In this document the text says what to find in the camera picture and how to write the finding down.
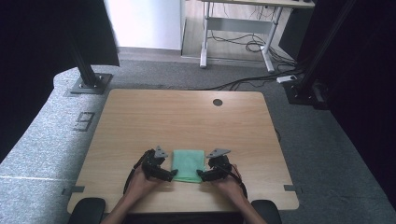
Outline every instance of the wooden tabletop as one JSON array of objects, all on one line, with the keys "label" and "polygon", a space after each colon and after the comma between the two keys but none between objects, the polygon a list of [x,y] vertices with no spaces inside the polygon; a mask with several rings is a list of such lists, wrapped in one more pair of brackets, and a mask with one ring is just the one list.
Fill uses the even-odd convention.
[{"label": "wooden tabletop", "polygon": [[268,7],[299,7],[299,8],[312,8],[315,3],[306,3],[303,0],[201,0],[202,2],[213,3],[227,3],[227,4],[241,4],[241,5],[255,5],[255,6],[268,6]]},{"label": "wooden tabletop", "polygon": [[[221,106],[213,104],[215,99]],[[260,92],[113,90],[106,101],[78,177],[84,191],[72,194],[67,210],[82,198],[106,200],[110,212],[122,195],[125,180],[143,153],[161,146],[200,149],[208,154],[228,148],[247,187],[248,199],[272,200],[279,209],[299,206],[276,132]],[[132,213],[234,211],[210,183],[173,181],[159,186]]]}]

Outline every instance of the carpeted floor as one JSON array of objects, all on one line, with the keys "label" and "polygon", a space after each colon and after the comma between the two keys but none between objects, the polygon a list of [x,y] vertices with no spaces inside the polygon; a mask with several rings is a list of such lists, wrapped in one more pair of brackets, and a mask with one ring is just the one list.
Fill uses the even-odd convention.
[{"label": "carpeted floor", "polygon": [[[108,93],[112,89],[197,90],[244,77],[268,75],[261,67],[121,60],[94,66],[114,75],[103,95],[69,94],[78,70],[54,79],[54,91],[0,165],[0,223],[66,223],[68,191],[78,178]],[[283,223],[396,223],[387,196],[329,111],[290,105],[271,81],[239,86],[263,93],[280,134],[300,207],[280,211]],[[94,113],[86,132],[75,131],[81,112]]]}]

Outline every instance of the white table leg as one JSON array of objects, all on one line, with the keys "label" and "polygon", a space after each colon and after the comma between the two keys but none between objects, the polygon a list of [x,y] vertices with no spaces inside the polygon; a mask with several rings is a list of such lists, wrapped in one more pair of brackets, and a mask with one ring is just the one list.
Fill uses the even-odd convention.
[{"label": "white table leg", "polygon": [[275,17],[274,17],[274,20],[273,20],[273,24],[271,26],[270,33],[268,34],[267,41],[266,41],[265,45],[263,47],[261,47],[261,49],[262,49],[262,57],[264,58],[265,65],[267,65],[267,70],[268,70],[269,73],[274,73],[275,69],[274,69],[274,67],[272,65],[271,58],[270,58],[270,56],[268,54],[268,49],[271,47],[271,42],[272,42],[272,40],[274,38],[275,30],[276,30],[277,24],[279,22],[280,14],[282,13],[282,9],[283,9],[283,7],[277,7],[276,8]]},{"label": "white table leg", "polygon": [[202,46],[201,46],[201,62],[200,62],[200,67],[201,68],[206,68],[207,23],[208,23],[208,20],[209,20],[210,3],[209,2],[204,2],[204,8],[205,8],[205,15],[204,15],[204,41],[202,42]]}]

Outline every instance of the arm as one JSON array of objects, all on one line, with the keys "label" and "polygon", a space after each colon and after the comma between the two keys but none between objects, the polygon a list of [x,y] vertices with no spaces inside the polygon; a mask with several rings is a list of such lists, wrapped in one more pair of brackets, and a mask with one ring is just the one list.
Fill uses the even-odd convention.
[{"label": "arm", "polygon": [[[233,173],[239,175],[238,171],[234,168]],[[212,184],[216,186],[224,196],[231,200],[235,207],[241,212],[247,223],[266,224],[245,197],[244,192],[233,177],[228,175],[224,179],[212,181]]]},{"label": "arm", "polygon": [[120,198],[114,209],[101,222],[101,224],[122,223],[132,206],[134,206],[139,199],[148,195],[162,182],[162,180],[156,178],[147,180],[141,166],[137,167],[125,194]]}]

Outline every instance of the green cloth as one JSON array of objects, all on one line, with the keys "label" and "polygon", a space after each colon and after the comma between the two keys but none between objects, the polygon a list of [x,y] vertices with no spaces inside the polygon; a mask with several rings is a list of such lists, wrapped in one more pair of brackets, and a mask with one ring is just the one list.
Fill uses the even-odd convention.
[{"label": "green cloth", "polygon": [[178,169],[174,180],[201,183],[197,170],[205,170],[205,152],[203,150],[179,149],[173,151],[172,170]]}]

